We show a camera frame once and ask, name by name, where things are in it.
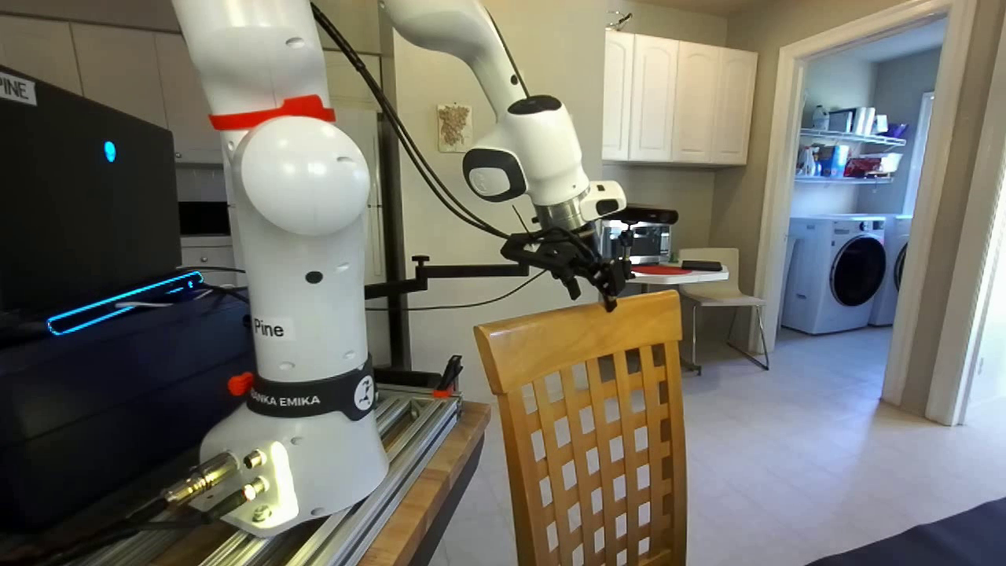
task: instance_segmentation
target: blue light strip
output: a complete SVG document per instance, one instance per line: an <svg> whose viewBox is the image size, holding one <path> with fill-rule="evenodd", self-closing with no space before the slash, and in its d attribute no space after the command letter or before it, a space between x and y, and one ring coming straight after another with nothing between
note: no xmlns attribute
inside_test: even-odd
<svg viewBox="0 0 1006 566"><path fill-rule="evenodd" d="M158 296L176 296L176 293L196 289L199 284L202 284L202 273L199 271L186 271L186 273L176 273L176 278L166 278L166 280L158 280L158 284L147 284L147 286L135 286L135 289L87 301L87 306L80 306L80 308L49 313L45 319L45 326L49 330L49 337L69 337L69 333L80 333L80 330L87 330L87 326L98 326L103 319L130 313L131 306L118 306L125 297L142 297L142 296L154 296L154 293Z"/></svg>

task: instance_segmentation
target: black box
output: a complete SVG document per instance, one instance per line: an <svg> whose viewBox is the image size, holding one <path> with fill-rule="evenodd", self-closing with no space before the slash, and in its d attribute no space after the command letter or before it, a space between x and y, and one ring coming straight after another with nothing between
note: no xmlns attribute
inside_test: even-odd
<svg viewBox="0 0 1006 566"><path fill-rule="evenodd" d="M226 376L246 367L232 296L0 348L0 528L52 525L196 450L239 406Z"/></svg>
<svg viewBox="0 0 1006 566"><path fill-rule="evenodd" d="M63 311L180 267L166 128L7 65L0 127L0 313Z"/></svg>

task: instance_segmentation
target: washing machine door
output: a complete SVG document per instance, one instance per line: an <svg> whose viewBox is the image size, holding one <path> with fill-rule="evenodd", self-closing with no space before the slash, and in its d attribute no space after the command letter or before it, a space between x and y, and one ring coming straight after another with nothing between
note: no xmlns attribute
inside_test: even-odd
<svg viewBox="0 0 1006 566"><path fill-rule="evenodd" d="M876 238L850 238L830 267L830 293L856 308L876 296L886 271L886 253Z"/></svg>

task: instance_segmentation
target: laundry room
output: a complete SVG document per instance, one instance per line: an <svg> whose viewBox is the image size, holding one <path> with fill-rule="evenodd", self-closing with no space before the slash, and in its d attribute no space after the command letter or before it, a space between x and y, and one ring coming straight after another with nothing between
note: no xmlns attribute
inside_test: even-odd
<svg viewBox="0 0 1006 566"><path fill-rule="evenodd" d="M827 49L805 65L779 338L850 338L876 354L924 164L947 18Z"/></svg>

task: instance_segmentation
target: washing machine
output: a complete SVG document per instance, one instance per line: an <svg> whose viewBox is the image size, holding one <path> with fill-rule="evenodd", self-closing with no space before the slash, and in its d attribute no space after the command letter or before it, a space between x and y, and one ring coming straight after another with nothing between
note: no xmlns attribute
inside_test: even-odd
<svg viewBox="0 0 1006 566"><path fill-rule="evenodd" d="M885 218L793 218L783 326L838 333L872 325L886 273Z"/></svg>
<svg viewBox="0 0 1006 566"><path fill-rule="evenodd" d="M912 213L894 213L885 219L886 273L872 313L874 326L894 325L894 311L898 306L898 289L903 289L907 253L909 253L909 230L912 230Z"/></svg>

